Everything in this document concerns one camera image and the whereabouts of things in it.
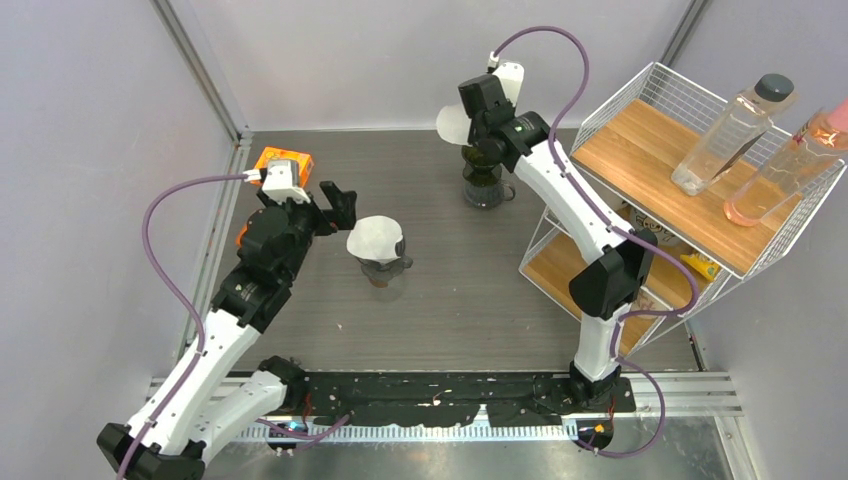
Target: white wall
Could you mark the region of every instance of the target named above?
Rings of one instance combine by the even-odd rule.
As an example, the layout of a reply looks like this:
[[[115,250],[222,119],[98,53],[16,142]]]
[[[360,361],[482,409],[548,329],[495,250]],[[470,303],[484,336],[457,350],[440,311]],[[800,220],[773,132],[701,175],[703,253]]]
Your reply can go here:
[[[592,77],[563,126],[579,122],[662,54],[688,0],[188,0],[254,131],[435,125],[456,86],[483,73],[515,31],[564,27]],[[536,34],[503,58],[525,65],[521,108],[546,118],[580,83],[577,50]]]
[[[0,16],[0,470],[114,478],[95,445],[173,365],[186,315],[141,216],[230,152],[148,1],[5,2]],[[190,287],[213,187],[164,204],[154,248]]]
[[[676,69],[721,95],[763,73],[800,94],[791,129],[848,96],[844,0],[713,2]],[[845,478],[848,296],[843,179],[789,255],[692,322],[707,362],[730,372],[768,478]]]

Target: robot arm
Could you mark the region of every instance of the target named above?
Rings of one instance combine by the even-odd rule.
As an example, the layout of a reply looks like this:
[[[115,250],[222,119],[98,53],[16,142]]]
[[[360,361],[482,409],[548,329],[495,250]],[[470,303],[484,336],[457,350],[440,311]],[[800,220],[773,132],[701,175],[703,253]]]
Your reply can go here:
[[[549,126],[544,120],[535,112],[515,115],[514,102],[523,80],[523,69],[520,78],[516,79],[512,73],[516,71],[515,65],[504,63],[496,69],[490,65],[492,73],[462,83],[459,94],[468,120],[463,124],[455,116],[448,118],[440,114],[437,128],[448,141],[457,138],[461,130],[468,132],[467,143],[483,153],[485,165],[503,164],[527,183],[577,244],[588,266],[569,283],[571,296],[582,311],[580,343],[571,377],[578,396],[597,397],[620,372],[614,354],[620,341],[615,326],[636,300],[653,254],[614,234],[598,218],[587,200],[606,210],[611,226],[633,230],[606,207],[568,160],[562,145],[558,141],[549,144]],[[554,162],[552,148],[563,159],[561,166]],[[581,187],[582,194],[575,184]],[[650,231],[636,235],[654,245],[657,243]]]
[[[350,230],[356,223],[356,192],[342,192],[333,182],[322,182],[332,208],[321,210],[302,188],[304,172],[308,174],[308,169],[292,160],[272,161],[267,168],[246,172],[247,181],[261,183],[257,195],[265,206],[251,215],[239,235],[240,262],[212,300],[203,351],[197,351],[200,338],[195,338],[153,398],[126,425],[107,424],[97,438],[118,470],[130,445],[143,435],[129,461],[127,479],[199,479],[206,464],[245,426],[280,407],[296,407],[305,397],[303,370],[272,357],[240,389],[208,405],[236,360],[291,297],[290,288],[313,238]],[[195,359],[186,382],[175,390]],[[167,407],[151,424],[153,411],[165,401]]]

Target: gray table surface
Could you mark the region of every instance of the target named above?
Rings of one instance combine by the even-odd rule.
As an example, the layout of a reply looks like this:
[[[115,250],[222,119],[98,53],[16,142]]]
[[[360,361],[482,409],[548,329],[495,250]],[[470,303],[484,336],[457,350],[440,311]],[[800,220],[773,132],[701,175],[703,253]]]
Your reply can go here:
[[[570,144],[573,132],[563,135]],[[516,182],[515,201],[491,211],[462,198],[459,147],[434,131],[267,132],[265,146],[309,152],[319,205],[321,180],[359,194],[360,218],[400,222],[415,264],[389,288],[371,286],[345,249],[347,232],[317,238],[292,298],[236,364],[252,370],[271,355],[306,369],[562,370],[577,349],[579,323],[518,272],[544,204]],[[234,239],[261,206],[239,191],[219,281],[237,263]],[[691,370],[679,328],[633,355],[650,370]]]

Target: orange box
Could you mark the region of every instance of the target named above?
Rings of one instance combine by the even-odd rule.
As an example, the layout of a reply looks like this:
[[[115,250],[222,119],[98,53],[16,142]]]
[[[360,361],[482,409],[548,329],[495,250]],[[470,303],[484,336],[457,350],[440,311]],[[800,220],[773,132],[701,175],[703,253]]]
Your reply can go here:
[[[298,164],[298,178],[300,178],[300,188],[306,187],[306,182],[309,180],[309,174],[312,173],[312,155],[308,153],[294,152],[291,150],[283,150],[282,148],[265,147],[262,150],[262,155],[259,155],[259,160],[255,169],[265,168],[271,160],[294,160]],[[254,185],[260,185],[258,181],[251,182]]]

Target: clear bottle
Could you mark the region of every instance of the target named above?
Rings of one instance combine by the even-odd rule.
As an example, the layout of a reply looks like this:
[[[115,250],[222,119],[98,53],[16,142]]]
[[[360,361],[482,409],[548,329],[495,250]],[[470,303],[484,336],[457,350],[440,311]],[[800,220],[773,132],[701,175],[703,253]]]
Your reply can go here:
[[[830,113],[813,115],[727,199],[724,214],[733,223],[754,226],[840,158],[848,158],[848,99]]]
[[[772,119],[795,101],[795,86],[783,75],[763,75],[739,92],[674,170],[671,179],[697,195],[718,181],[772,126]]]

